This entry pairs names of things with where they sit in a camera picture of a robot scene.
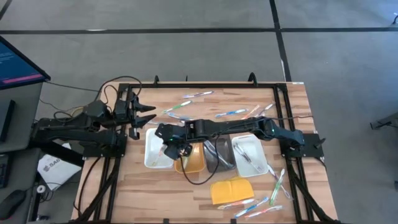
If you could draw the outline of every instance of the white tray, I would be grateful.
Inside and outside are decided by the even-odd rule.
[[[157,160],[156,165],[152,166],[152,163],[159,156],[160,148],[163,146],[163,140],[155,135],[155,131],[156,128],[150,128],[146,133],[144,165],[152,169],[171,168],[174,164],[173,160],[163,153]]]
[[[232,138],[232,145],[239,144],[241,149],[249,156],[254,164],[261,166],[264,171],[258,172],[250,163],[248,163],[243,156],[241,156],[234,149],[234,156],[236,161],[236,167],[238,168],[239,176],[241,177],[253,177],[256,175],[262,175],[268,173],[268,164],[266,155],[262,148],[260,140],[253,134],[246,136],[238,136]]]

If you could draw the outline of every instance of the monitor screen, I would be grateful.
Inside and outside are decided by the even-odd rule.
[[[0,90],[44,82],[49,76],[4,39],[0,39]]]

